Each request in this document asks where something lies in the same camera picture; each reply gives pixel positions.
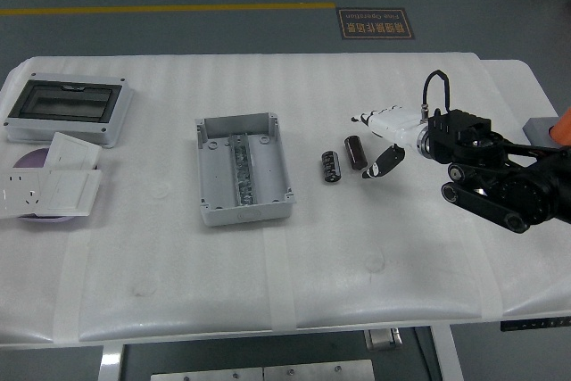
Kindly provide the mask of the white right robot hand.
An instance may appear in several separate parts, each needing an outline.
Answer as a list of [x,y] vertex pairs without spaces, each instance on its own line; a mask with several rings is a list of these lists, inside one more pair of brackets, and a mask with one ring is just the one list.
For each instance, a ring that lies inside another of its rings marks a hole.
[[365,124],[372,134],[384,138],[390,146],[362,172],[363,178],[380,178],[404,160],[405,151],[412,150],[422,156],[426,149],[427,123],[412,110],[393,106],[381,111],[364,112],[353,116],[352,122]]

